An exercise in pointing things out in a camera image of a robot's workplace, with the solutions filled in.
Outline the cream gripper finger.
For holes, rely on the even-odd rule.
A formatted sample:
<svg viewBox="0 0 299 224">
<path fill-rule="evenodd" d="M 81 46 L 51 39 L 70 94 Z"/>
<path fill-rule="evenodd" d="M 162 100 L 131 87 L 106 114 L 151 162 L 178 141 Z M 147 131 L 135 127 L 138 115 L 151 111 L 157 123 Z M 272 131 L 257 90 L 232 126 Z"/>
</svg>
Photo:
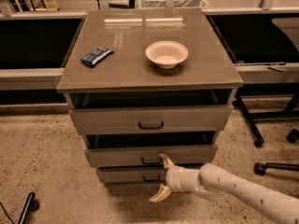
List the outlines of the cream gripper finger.
<svg viewBox="0 0 299 224">
<path fill-rule="evenodd" d="M 160 153 L 159 157 L 163 159 L 165 170 L 168 170 L 170 167 L 174 166 L 173 161 L 166 154 Z"/>
<path fill-rule="evenodd" d="M 153 203 L 159 203 L 165 200 L 171 193 L 172 190 L 167 185 L 161 184 L 158 189 L 158 192 L 152 197 L 150 197 L 149 201 Z"/>
</svg>

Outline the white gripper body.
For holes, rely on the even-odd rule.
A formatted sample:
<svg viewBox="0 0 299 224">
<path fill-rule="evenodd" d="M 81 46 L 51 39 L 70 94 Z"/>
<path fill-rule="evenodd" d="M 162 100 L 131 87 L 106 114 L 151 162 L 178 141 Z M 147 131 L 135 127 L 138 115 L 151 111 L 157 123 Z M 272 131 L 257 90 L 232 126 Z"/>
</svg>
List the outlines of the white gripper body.
<svg viewBox="0 0 299 224">
<path fill-rule="evenodd" d="M 202 187 L 199 171 L 180 166 L 171 166 L 166 170 L 165 181 L 174 192 L 198 192 Z"/>
</svg>

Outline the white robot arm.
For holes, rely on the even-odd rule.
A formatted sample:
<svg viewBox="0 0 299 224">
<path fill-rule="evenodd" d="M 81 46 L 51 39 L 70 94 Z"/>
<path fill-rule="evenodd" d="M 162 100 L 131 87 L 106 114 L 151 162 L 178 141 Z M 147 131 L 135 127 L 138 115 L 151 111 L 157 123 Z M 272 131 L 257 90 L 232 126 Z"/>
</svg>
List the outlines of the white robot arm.
<svg viewBox="0 0 299 224">
<path fill-rule="evenodd" d="M 212 163 L 190 169 L 175 165 L 164 153 L 159 156 L 164 164 L 165 183 L 149 198 L 153 203 L 165 200 L 173 192 L 190 192 L 214 202 L 228 193 L 277 224 L 299 224 L 296 198 L 233 175 Z"/>
</svg>

